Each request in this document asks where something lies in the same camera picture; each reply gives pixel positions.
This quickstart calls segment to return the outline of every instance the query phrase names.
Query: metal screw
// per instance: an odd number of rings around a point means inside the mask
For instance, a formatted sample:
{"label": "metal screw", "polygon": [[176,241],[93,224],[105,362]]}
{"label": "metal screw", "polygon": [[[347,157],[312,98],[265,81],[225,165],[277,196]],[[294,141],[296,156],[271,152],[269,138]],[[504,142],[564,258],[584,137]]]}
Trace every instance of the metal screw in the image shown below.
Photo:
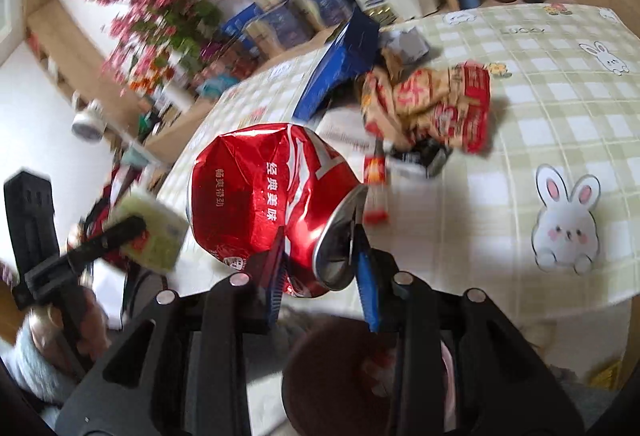
{"label": "metal screw", "polygon": [[158,302],[158,304],[171,304],[174,300],[175,291],[173,290],[162,290],[158,295],[156,295],[156,302]]}
{"label": "metal screw", "polygon": [[471,302],[484,302],[486,299],[486,294],[479,288],[472,288],[466,292],[466,296]]}
{"label": "metal screw", "polygon": [[409,286],[414,281],[414,276],[409,272],[398,272],[394,276],[396,285]]}
{"label": "metal screw", "polygon": [[249,275],[244,272],[237,272],[229,278],[231,286],[244,286],[249,283]]}

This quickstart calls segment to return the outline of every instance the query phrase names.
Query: green checkered tablecloth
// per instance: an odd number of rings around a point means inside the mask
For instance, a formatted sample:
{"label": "green checkered tablecloth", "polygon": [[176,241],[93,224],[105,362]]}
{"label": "green checkered tablecloth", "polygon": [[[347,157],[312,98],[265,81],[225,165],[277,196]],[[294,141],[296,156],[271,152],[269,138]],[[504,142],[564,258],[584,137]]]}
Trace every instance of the green checkered tablecloth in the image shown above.
{"label": "green checkered tablecloth", "polygon": [[[402,269],[433,288],[485,289],[515,321],[579,313],[635,295],[640,290],[640,39],[609,9],[578,5],[492,7],[394,28],[413,27],[431,45],[429,66],[468,59],[491,65],[492,145],[482,156],[454,153],[431,181],[394,177],[392,222],[369,231],[372,244],[391,251]],[[251,123],[290,121],[324,51],[227,92],[182,153],[159,198],[184,213],[194,159],[215,136]],[[505,70],[507,76],[500,76]],[[568,194],[583,175],[599,181],[600,198],[591,208],[599,249],[593,268],[582,275],[572,269],[544,272],[536,264],[532,232],[545,207],[536,170],[545,164],[558,171]],[[192,237],[178,272],[183,290],[191,292],[226,275]],[[198,278],[198,272],[209,272],[208,277]],[[329,303],[334,295],[343,303],[342,313],[358,309],[353,286],[318,301]]]}

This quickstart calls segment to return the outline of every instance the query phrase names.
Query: snack wrapper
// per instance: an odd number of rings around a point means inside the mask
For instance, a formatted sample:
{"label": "snack wrapper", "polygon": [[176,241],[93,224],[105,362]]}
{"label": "snack wrapper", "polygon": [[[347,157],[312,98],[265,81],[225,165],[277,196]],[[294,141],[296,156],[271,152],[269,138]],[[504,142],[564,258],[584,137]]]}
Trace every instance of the snack wrapper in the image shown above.
{"label": "snack wrapper", "polygon": [[482,150],[490,102],[489,72],[467,62],[448,70],[420,68],[392,87],[376,67],[364,79],[362,110],[367,131],[407,151],[432,137],[467,153]]}

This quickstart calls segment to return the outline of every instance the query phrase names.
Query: bunny print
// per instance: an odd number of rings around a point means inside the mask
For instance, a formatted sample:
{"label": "bunny print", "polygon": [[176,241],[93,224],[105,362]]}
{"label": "bunny print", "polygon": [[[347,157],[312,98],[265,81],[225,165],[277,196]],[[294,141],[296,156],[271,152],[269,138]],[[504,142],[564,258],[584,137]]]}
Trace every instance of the bunny print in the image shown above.
{"label": "bunny print", "polygon": [[604,19],[609,20],[612,23],[620,23],[620,19],[616,16],[616,13],[613,10],[601,8],[598,12]]}
{"label": "bunny print", "polygon": [[465,12],[464,10],[458,10],[457,12],[448,12],[442,17],[442,20],[447,25],[459,25],[460,23],[472,22],[476,20],[476,17],[471,12]]}
{"label": "bunny print", "polygon": [[600,249],[591,215],[600,198],[600,182],[591,174],[584,175],[568,196],[558,171],[541,165],[536,171],[536,185],[545,204],[531,234],[536,264],[545,272],[589,272]]}
{"label": "bunny print", "polygon": [[623,60],[620,60],[613,54],[609,53],[607,47],[604,46],[600,41],[596,41],[593,43],[593,46],[589,44],[580,43],[580,48],[583,49],[587,54],[594,55],[596,59],[598,59],[604,68],[609,71],[612,71],[616,75],[622,75],[623,72],[629,71],[629,67]]}

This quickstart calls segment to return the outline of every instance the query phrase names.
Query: red aluminum can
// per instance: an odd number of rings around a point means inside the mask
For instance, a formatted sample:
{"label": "red aluminum can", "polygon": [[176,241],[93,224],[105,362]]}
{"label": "red aluminum can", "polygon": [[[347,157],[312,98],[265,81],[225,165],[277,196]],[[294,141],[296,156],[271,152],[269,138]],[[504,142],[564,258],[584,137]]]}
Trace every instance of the red aluminum can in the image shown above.
{"label": "red aluminum can", "polygon": [[285,291],[318,297],[353,279],[351,233],[367,187],[313,131],[260,124],[220,135],[191,175],[193,236],[208,253],[242,270],[285,228]]}

